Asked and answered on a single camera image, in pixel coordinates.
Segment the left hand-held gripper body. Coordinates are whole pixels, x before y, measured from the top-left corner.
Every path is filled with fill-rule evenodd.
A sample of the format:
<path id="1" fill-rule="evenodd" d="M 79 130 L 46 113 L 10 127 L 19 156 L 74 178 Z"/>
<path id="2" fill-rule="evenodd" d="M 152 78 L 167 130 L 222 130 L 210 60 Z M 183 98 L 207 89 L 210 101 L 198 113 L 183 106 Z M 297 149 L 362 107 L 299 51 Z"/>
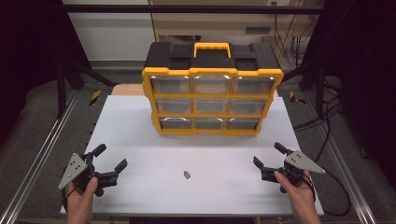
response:
<path id="1" fill-rule="evenodd" d="M 89 152 L 83 156 L 73 153 L 65 166 L 58 189 L 64 190 L 70 182 L 73 182 L 78 189 L 84 191 L 93 176 L 98 178 L 98 186 L 94 193 L 97 197 L 104 195 L 104 188 L 116 186 L 120 174 L 120 166 L 117 165 L 113 171 L 107 173 L 96 172 L 92 162 L 93 158 L 99 155 L 100 152 Z"/>

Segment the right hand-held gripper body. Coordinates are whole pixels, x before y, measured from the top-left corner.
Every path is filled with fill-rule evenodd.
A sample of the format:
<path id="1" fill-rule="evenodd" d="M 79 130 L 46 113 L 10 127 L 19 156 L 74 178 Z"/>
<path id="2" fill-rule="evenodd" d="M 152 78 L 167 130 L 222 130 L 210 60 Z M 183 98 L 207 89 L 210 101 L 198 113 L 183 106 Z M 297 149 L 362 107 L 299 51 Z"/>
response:
<path id="1" fill-rule="evenodd" d="M 265 167 L 263 163 L 261 163 L 262 180 L 274 183 L 277 183 L 275 171 L 278 171 L 285 176 L 293 186 L 297 186 L 304 181 L 304 170 L 319 174 L 326 173 L 322 167 L 309 159 L 301 151 L 289 150 L 284 160 L 284 165 L 277 169 Z"/>

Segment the clear plastic pulled drawer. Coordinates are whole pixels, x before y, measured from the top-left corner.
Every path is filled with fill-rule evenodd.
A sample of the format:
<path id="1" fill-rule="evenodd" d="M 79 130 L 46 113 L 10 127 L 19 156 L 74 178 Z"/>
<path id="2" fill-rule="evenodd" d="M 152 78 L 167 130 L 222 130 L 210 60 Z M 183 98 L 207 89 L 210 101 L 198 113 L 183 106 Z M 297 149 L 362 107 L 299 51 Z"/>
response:
<path id="1" fill-rule="evenodd" d="M 194 126 L 196 129 L 220 130 L 223 128 L 224 119 L 222 118 L 195 118 Z"/>

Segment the yellow black organizer cabinet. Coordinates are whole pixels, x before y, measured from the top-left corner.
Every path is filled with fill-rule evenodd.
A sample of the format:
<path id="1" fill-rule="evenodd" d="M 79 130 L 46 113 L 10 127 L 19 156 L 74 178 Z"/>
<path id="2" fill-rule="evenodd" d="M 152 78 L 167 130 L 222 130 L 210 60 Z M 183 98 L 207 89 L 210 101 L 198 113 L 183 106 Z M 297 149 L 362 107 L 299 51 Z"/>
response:
<path id="1" fill-rule="evenodd" d="M 152 109 L 151 120 L 160 134 L 197 134 L 184 132 L 163 133 L 159 130 L 154 118 L 154 101 L 149 78 L 194 77 L 198 75 L 231 75 L 233 77 L 273 77 L 276 81 L 271 90 L 270 105 L 263 119 L 267 117 L 271 103 L 275 98 L 277 86 L 281 83 L 284 73 L 272 47 L 265 43 L 249 45 L 233 45 L 230 43 L 197 42 L 193 44 L 175 44 L 171 42 L 155 42 L 150 46 L 148 57 L 142 70 L 144 92 Z M 218 134 L 257 134 L 262 129 L 262 121 L 254 133 L 227 132 Z"/>

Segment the person's left hand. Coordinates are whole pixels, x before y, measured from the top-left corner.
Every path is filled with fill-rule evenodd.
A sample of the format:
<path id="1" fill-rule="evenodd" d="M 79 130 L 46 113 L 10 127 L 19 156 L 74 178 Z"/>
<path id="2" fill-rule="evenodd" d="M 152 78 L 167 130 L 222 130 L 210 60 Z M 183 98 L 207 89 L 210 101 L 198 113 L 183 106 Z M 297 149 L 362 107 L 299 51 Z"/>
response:
<path id="1" fill-rule="evenodd" d="M 94 176 L 87 188 L 80 193 L 72 182 L 67 186 L 67 217 L 91 217 L 92 200 L 98 186 L 98 179 Z"/>

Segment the person's right hand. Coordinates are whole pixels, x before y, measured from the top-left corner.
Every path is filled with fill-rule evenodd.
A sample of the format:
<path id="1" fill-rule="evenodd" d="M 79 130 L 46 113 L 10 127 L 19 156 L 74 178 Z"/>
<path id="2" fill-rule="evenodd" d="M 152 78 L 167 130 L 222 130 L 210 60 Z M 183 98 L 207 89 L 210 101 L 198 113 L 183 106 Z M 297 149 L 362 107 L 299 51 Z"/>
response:
<path id="1" fill-rule="evenodd" d="M 300 187 L 294 187 L 289 180 L 278 171 L 275 171 L 275 177 L 278 183 L 289 194 L 290 206 L 294 217 L 318 216 L 312 190 L 305 183 Z"/>

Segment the wooden board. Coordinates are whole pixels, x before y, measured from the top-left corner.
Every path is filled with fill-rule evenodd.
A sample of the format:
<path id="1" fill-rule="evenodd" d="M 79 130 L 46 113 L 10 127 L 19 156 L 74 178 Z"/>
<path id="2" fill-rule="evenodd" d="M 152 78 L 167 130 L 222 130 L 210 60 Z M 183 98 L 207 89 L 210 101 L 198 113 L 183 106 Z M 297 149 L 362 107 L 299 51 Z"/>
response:
<path id="1" fill-rule="evenodd" d="M 143 96 L 149 96 L 147 93 L 144 92 L 144 88 L 141 84 L 131 84 L 131 83 L 127 83 L 127 84 L 119 84 L 116 85 L 112 91 L 112 95 L 143 95 Z M 199 97 L 203 97 L 203 98 L 221 98 L 221 97 L 225 97 L 225 98 L 236 98 L 236 99 L 257 99 L 259 98 L 259 95 L 243 95 L 243 94 L 192 94 L 192 93 L 158 93 L 158 94 L 154 94 L 153 98 L 165 98 L 165 97 L 171 97 L 171 98 L 177 98 L 177 97 L 181 97 L 181 98 L 199 98 Z"/>

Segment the set of clear cabinet drawers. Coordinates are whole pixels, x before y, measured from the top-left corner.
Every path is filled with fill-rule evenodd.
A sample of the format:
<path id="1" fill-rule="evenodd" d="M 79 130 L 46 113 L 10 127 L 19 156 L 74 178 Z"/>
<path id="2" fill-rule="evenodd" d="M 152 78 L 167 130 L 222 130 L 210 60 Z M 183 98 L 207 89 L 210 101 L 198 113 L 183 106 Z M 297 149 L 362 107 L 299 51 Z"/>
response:
<path id="1" fill-rule="evenodd" d="M 194 77 L 152 76 L 152 93 L 243 94 L 259 95 L 257 99 L 230 98 L 153 98 L 155 122 L 163 133 L 227 133 L 258 130 L 270 105 L 273 77 L 233 77 L 231 75 L 198 75 Z M 220 130 L 196 129 L 195 118 L 222 118 Z"/>

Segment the black curtain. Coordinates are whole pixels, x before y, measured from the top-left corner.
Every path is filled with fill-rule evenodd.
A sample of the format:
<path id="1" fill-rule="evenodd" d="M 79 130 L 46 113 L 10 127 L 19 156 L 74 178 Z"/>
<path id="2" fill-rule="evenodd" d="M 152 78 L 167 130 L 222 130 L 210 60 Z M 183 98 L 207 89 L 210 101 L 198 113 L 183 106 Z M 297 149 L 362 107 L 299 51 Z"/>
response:
<path id="1" fill-rule="evenodd" d="M 27 93 L 56 78 L 58 52 L 88 67 L 63 0 L 0 0 L 0 144 L 11 134 Z"/>
<path id="2" fill-rule="evenodd" d="M 363 148 L 396 189 L 396 0 L 324 0 L 308 57 L 330 35 L 325 74 L 341 79 L 342 103 Z"/>

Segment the white panel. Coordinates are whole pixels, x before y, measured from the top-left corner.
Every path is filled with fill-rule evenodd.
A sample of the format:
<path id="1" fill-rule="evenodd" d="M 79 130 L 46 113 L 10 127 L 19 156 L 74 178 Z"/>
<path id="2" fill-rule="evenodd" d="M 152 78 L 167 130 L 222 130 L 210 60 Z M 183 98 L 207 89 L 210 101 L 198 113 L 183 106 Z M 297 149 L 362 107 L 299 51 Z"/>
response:
<path id="1" fill-rule="evenodd" d="M 155 41 L 149 13 L 69 13 L 90 61 L 144 61 Z"/>

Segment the dark grey label plate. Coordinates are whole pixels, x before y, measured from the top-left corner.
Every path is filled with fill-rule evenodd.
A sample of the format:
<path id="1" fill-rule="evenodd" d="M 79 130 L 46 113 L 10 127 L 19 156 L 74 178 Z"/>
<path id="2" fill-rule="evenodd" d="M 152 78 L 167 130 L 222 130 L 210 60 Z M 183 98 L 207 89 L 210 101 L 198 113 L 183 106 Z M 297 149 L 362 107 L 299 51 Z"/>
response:
<path id="1" fill-rule="evenodd" d="M 245 34 L 247 35 L 266 35 L 271 32 L 271 27 L 246 27 Z"/>

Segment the black horizontal bar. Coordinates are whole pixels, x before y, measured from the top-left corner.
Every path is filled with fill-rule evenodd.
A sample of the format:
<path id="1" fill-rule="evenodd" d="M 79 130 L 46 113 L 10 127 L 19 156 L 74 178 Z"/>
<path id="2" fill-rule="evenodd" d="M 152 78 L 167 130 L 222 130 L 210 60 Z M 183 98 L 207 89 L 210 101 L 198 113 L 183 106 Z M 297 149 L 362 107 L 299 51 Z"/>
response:
<path id="1" fill-rule="evenodd" d="M 67 12 L 81 13 L 213 13 L 213 14 L 297 14 L 326 13 L 323 7 L 239 7 L 239 6 L 187 6 L 187 5 L 64 5 Z"/>

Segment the light wooden cabinet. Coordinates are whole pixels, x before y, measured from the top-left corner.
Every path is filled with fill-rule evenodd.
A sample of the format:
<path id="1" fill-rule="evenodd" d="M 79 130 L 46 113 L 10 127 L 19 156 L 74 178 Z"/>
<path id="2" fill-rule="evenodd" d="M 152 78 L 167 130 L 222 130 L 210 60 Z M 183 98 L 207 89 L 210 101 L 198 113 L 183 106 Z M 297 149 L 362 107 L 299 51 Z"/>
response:
<path id="1" fill-rule="evenodd" d="M 239 7 L 321 7 L 323 0 L 148 0 L 153 6 L 239 6 Z M 153 13 L 156 36 L 245 36 L 259 42 L 282 42 L 295 35 L 308 36 L 315 27 L 313 16 L 271 14 Z M 247 35 L 246 27 L 271 27 L 266 35 Z"/>

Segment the aluminium rail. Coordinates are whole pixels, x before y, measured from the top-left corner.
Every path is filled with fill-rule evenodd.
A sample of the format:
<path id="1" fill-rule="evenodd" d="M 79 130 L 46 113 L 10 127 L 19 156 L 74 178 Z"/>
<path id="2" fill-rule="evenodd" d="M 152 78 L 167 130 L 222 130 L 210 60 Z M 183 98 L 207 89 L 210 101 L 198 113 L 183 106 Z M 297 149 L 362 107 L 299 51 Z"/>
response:
<path id="1" fill-rule="evenodd" d="M 59 135 L 61 134 L 79 95 L 80 91 L 70 91 L 64 112 L 59 118 L 55 120 L 54 124 L 52 125 L 49 134 L 37 152 L 35 160 L 31 164 L 28 172 L 18 187 L 18 190 L 14 194 L 7 208 L 0 216 L 0 224 L 14 224 L 33 186 L 35 185 L 35 182 L 38 179 L 38 176 L 41 173 L 48 156 L 50 155 Z"/>
<path id="2" fill-rule="evenodd" d="M 319 124 L 321 134 L 325 138 L 325 146 L 328 148 L 329 154 L 332 158 L 333 165 L 339 175 L 340 181 L 346 189 L 349 200 L 354 207 L 354 210 L 361 222 L 361 224 L 377 224 L 375 216 L 366 202 L 361 189 L 351 173 L 344 158 L 335 144 L 334 139 L 330 133 L 330 125 L 326 122 Z"/>

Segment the black frame strut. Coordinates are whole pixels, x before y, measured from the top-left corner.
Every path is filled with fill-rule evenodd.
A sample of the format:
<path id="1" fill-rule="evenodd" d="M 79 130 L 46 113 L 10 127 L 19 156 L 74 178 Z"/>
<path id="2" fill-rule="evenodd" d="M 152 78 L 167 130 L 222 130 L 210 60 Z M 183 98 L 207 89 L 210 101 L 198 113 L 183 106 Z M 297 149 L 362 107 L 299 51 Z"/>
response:
<path id="1" fill-rule="evenodd" d="M 316 86 L 315 111 L 317 112 L 319 117 L 323 119 L 323 96 L 325 79 L 324 67 L 321 65 L 321 63 L 315 63 L 313 60 L 310 60 L 306 63 L 303 63 L 299 67 L 289 71 L 285 76 L 283 76 L 282 83 L 298 75 L 303 76 L 299 84 L 301 90 L 307 91 L 310 90 L 313 86 Z"/>
<path id="2" fill-rule="evenodd" d="M 83 66 L 77 62 L 68 61 L 67 63 L 59 63 L 56 67 L 58 119 L 66 110 L 65 82 L 68 81 L 74 90 L 81 90 L 85 83 L 80 77 L 80 74 L 88 75 L 108 87 L 115 87 L 117 85 L 116 82 L 102 77 L 101 75 L 93 72 L 91 68 Z"/>

